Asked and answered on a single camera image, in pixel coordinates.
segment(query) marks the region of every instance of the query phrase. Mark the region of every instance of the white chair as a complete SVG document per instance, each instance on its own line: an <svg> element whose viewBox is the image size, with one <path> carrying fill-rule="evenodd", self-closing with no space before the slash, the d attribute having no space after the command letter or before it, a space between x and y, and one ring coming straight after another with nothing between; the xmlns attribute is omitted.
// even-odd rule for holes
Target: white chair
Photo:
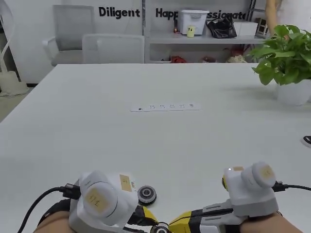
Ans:
<svg viewBox="0 0 311 233"><path fill-rule="evenodd" d="M145 37L123 34L88 34L82 41L85 64L145 63Z"/></svg>
<svg viewBox="0 0 311 233"><path fill-rule="evenodd" d="M95 33L94 7L54 5L55 36L43 41L52 66L82 64L82 38Z"/></svg>

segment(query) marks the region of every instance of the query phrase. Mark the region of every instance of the green leaves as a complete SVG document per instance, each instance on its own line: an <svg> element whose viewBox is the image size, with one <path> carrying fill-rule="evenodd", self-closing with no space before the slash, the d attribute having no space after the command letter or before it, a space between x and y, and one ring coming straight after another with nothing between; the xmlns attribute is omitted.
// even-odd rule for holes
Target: green leaves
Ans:
<svg viewBox="0 0 311 233"><path fill-rule="evenodd" d="M287 28L292 31L293 34L300 33L300 29L297 26L294 25L286 25Z"/></svg>
<svg viewBox="0 0 311 233"><path fill-rule="evenodd" d="M261 59L253 70L263 85L272 80L280 85L311 79L311 33L300 31L294 25L278 25L276 34L262 47L250 52Z"/></svg>
<svg viewBox="0 0 311 233"><path fill-rule="evenodd" d="M275 52L275 57L294 57L296 53L294 51L288 52Z"/></svg>
<svg viewBox="0 0 311 233"><path fill-rule="evenodd" d="M288 28L285 25L277 25L274 28L274 31L275 31L276 35L278 35L279 37L284 37L290 33L290 31L288 30Z"/></svg>
<svg viewBox="0 0 311 233"><path fill-rule="evenodd" d="M311 52L300 53L301 57L311 65Z"/></svg>

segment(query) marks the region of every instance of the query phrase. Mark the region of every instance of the white storage box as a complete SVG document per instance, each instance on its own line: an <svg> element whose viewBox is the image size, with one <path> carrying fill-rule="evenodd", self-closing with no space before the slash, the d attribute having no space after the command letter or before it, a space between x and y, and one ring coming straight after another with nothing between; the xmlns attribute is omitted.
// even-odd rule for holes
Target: white storage box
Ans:
<svg viewBox="0 0 311 233"><path fill-rule="evenodd" d="M234 22L234 27L238 36L255 36L258 23L254 22Z"/></svg>
<svg viewBox="0 0 311 233"><path fill-rule="evenodd" d="M194 34L202 35L205 21L209 11L203 10L182 10L178 13L178 30L187 35L188 27L195 27Z"/></svg>

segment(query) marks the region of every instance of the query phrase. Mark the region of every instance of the electrical outlet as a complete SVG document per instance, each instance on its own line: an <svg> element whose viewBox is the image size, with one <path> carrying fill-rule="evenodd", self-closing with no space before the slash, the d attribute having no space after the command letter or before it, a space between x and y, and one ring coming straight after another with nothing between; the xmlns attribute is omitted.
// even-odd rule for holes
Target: electrical outlet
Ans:
<svg viewBox="0 0 311 233"><path fill-rule="evenodd" d="M170 104L149 104L145 107L133 107L131 112L157 112L157 111L186 111L200 110L201 105L197 103L170 103Z"/></svg>
<svg viewBox="0 0 311 233"><path fill-rule="evenodd" d="M144 109L142 107L133 107L131 112L144 112Z"/></svg>
<svg viewBox="0 0 311 233"><path fill-rule="evenodd" d="M185 110L200 110L201 105L198 103L186 103L185 104Z"/></svg>
<svg viewBox="0 0 311 233"><path fill-rule="evenodd" d="M180 104L178 104L177 109L179 111L184 111L184 110L186 110L186 107L185 107L185 105L183 103L180 103Z"/></svg>
<svg viewBox="0 0 311 233"><path fill-rule="evenodd" d="M160 104L159 105L159 108L158 108L158 111L168 111L168 108L165 104Z"/></svg>
<svg viewBox="0 0 311 233"><path fill-rule="evenodd" d="M177 110L175 104L168 104L168 109L169 109L169 111L176 111Z"/></svg>

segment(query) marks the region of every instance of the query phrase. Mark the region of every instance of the floor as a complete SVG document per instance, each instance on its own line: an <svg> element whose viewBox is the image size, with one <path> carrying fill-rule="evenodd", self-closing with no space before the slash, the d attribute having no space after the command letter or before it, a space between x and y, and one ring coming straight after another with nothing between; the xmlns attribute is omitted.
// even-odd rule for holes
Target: floor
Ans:
<svg viewBox="0 0 311 233"><path fill-rule="evenodd" d="M0 97L0 122L27 96Z"/></svg>

